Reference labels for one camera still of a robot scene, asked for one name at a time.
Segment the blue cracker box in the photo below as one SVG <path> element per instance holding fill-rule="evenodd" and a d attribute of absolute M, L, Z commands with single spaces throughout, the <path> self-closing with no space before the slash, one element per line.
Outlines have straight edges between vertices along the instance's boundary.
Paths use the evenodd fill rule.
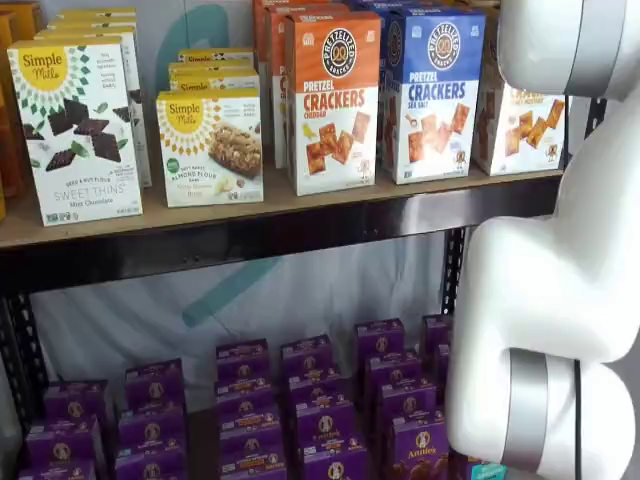
<path fill-rule="evenodd" d="M 462 7 L 393 12 L 383 144 L 397 184 L 468 175 L 485 21 Z"/>

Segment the shelf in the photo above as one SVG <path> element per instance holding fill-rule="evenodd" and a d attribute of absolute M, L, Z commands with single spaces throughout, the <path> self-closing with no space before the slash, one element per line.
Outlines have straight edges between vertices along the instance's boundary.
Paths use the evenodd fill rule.
<path fill-rule="evenodd" d="M 166 207 L 162 180 L 144 215 L 43 227 L 35 192 L 0 223 L 0 289 L 33 292 L 286 255 L 553 211 L 559 171 L 376 185 L 296 197 L 284 171 L 265 169 L 265 201 Z"/>

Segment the pretzel crackers cheddar box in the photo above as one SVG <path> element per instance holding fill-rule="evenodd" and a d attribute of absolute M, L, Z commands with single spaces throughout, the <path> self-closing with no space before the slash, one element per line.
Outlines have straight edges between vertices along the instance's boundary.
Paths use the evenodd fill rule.
<path fill-rule="evenodd" d="M 18 42 L 7 53 L 44 225 L 141 214 L 120 39 Z"/>
<path fill-rule="evenodd" d="M 393 13 L 383 157 L 397 184 L 469 173 L 484 25 L 466 7 Z"/>
<path fill-rule="evenodd" d="M 145 442 L 120 450 L 116 458 L 116 479 L 158 478 L 183 472 L 186 467 L 183 438 Z"/>
<path fill-rule="evenodd" d="M 369 480 L 369 455 L 359 433 L 300 447 L 303 480 Z"/>
<path fill-rule="evenodd" d="M 449 442 L 444 415 L 416 412 L 396 417 L 389 430 L 388 478 L 446 480 Z"/>
<path fill-rule="evenodd" d="M 343 393 L 325 395 L 295 406 L 297 440 L 325 442 L 355 430 L 353 403 Z"/>
<path fill-rule="evenodd" d="M 151 440 L 186 438 L 184 406 L 179 403 L 149 403 L 122 413 L 118 422 L 120 444 L 138 445 Z"/>
<path fill-rule="evenodd" d="M 129 409 L 152 402 L 173 401 L 184 405 L 182 360 L 130 368 L 125 373 L 124 393 Z"/>
<path fill-rule="evenodd" d="M 286 122 L 286 65 L 284 54 L 284 21 L 287 15 L 310 12 L 314 15 L 326 12 L 349 11 L 342 3 L 316 3 L 310 5 L 290 5 L 267 7 L 267 85 L 269 86 L 269 112 L 273 122 L 273 150 L 276 168 L 287 166 L 285 139 Z"/>
<path fill-rule="evenodd" d="M 523 92 L 500 75 L 499 13 L 489 13 L 473 158 L 489 175 L 557 169 L 564 143 L 565 97 Z"/>
<path fill-rule="evenodd" d="M 222 454 L 239 450 L 252 453 L 267 445 L 282 442 L 280 415 L 276 406 L 249 413 L 222 415 L 218 419 L 218 432 Z"/>
<path fill-rule="evenodd" d="M 25 442 L 33 466 L 57 466 L 69 461 L 90 460 L 99 473 L 106 473 L 100 426 L 95 415 L 73 421 L 35 423 Z"/>
<path fill-rule="evenodd" d="M 264 338 L 216 347 L 218 379 L 269 372 L 269 345 Z"/>
<path fill-rule="evenodd" d="M 255 478 L 286 480 L 287 463 L 282 445 L 269 445 L 253 452 L 239 450 L 220 458 L 220 480 Z"/>
<path fill-rule="evenodd" d="M 330 367 L 333 364 L 331 340 L 328 335 L 320 335 L 288 343 L 280 348 L 280 357 L 285 378 Z"/>
<path fill-rule="evenodd" d="M 380 17 L 287 18 L 287 156 L 298 195 L 373 185 Z"/>
<path fill-rule="evenodd" d="M 264 377 L 219 380 L 216 382 L 218 415 L 247 413 L 275 402 L 271 381 Z"/>

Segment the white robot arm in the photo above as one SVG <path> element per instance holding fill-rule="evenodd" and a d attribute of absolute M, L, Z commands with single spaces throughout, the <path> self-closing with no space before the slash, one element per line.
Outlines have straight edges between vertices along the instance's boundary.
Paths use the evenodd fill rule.
<path fill-rule="evenodd" d="M 503 0 L 498 57 L 516 88 L 624 103 L 574 156 L 551 219 L 498 218 L 475 232 L 454 324 L 449 440 L 573 480 L 578 359 L 582 478 L 618 480 L 635 418 L 602 364 L 625 356 L 640 326 L 640 2 Z"/>

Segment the pretzel crisps logo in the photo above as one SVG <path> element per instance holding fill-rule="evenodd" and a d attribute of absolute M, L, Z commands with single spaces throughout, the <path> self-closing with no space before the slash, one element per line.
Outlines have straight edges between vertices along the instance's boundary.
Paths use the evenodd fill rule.
<path fill-rule="evenodd" d="M 356 64 L 356 41 L 345 28 L 336 28 L 329 32 L 322 46 L 324 69 L 334 78 L 342 78 L 353 70 Z"/>
<path fill-rule="evenodd" d="M 431 64 L 438 70 L 448 70 L 460 55 L 460 32 L 453 23 L 443 22 L 433 29 L 427 45 Z"/>

